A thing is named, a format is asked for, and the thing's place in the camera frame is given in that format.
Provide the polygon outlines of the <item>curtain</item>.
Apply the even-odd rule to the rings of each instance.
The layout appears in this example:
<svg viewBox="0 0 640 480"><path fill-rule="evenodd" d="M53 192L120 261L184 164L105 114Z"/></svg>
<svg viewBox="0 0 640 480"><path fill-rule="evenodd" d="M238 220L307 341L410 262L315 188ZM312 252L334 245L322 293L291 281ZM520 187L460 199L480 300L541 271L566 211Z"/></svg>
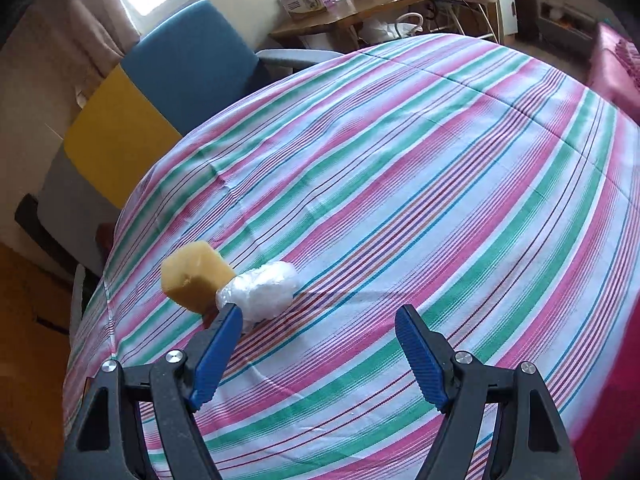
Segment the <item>curtain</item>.
<svg viewBox="0 0 640 480"><path fill-rule="evenodd" d="M140 34L120 0L52 0L46 5L58 44L70 58L74 91L86 105Z"/></svg>

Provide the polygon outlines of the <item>yellow sponge far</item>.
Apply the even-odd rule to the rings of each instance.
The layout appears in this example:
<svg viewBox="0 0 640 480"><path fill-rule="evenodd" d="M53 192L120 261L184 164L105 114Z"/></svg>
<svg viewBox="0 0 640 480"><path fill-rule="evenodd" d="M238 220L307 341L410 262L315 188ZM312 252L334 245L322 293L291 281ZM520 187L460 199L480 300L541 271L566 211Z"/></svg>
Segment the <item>yellow sponge far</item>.
<svg viewBox="0 0 640 480"><path fill-rule="evenodd" d="M206 240L186 244L160 265L163 293L191 312L217 311L216 295L235 278L235 270Z"/></svg>

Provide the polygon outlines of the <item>striped bed sheet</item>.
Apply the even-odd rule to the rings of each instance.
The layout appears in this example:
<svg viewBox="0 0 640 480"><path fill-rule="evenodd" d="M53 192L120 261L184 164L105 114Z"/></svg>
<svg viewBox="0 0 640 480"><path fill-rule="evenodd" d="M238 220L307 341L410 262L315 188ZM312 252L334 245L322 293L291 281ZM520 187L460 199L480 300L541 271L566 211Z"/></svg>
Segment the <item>striped bed sheet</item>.
<svg viewBox="0 0 640 480"><path fill-rule="evenodd" d="M299 278L196 415L224 478L413 478L440 417L395 336L403 304L486 364L534 363L582 443L639 302L639 128L560 70L458 35L242 99L126 203L70 350L66 424L105 360L152 362L202 327L160 287L194 240Z"/></svg>

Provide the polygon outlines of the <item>wooden desk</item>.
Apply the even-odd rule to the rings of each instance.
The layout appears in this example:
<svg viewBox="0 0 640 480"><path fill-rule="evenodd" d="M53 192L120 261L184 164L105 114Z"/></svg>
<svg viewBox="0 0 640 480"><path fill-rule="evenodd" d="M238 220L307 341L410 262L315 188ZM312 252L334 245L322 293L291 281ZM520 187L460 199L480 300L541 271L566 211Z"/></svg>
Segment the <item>wooden desk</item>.
<svg viewBox="0 0 640 480"><path fill-rule="evenodd" d="M412 4L425 0L342 0L329 9L311 13L303 18L288 18L269 37L282 47L299 48L303 36L326 34L346 30L352 43L358 46L355 25L375 14L408 8Z"/></svg>

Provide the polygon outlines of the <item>white plastic bag ball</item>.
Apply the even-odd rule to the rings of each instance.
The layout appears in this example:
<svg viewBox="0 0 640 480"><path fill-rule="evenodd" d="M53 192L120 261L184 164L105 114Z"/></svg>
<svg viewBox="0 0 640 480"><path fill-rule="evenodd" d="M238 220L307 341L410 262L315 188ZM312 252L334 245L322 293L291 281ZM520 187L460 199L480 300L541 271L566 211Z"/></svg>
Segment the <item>white plastic bag ball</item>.
<svg viewBox="0 0 640 480"><path fill-rule="evenodd" d="M242 312L242 333L247 334L291 307L298 288L295 266L273 261L232 278L216 293L216 306L221 310L226 304L235 304Z"/></svg>

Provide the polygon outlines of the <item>red blanket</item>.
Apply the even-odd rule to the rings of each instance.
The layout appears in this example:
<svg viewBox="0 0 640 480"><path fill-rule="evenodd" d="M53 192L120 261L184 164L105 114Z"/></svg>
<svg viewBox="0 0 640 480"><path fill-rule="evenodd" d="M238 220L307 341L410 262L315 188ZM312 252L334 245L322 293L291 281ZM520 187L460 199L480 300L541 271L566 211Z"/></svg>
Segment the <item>red blanket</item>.
<svg viewBox="0 0 640 480"><path fill-rule="evenodd" d="M605 479L639 431L639 364L620 356L574 444L583 479Z"/></svg>

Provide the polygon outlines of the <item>multicolour headboard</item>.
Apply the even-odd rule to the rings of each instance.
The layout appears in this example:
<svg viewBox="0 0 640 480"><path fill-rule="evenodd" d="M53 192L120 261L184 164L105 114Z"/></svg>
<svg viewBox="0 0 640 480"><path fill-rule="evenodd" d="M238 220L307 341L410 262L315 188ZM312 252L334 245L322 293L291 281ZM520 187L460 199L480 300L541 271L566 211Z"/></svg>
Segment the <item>multicolour headboard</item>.
<svg viewBox="0 0 640 480"><path fill-rule="evenodd" d="M183 136L270 84L257 54L208 1L149 32L104 79L67 130L18 225L67 273L101 274L99 226Z"/></svg>

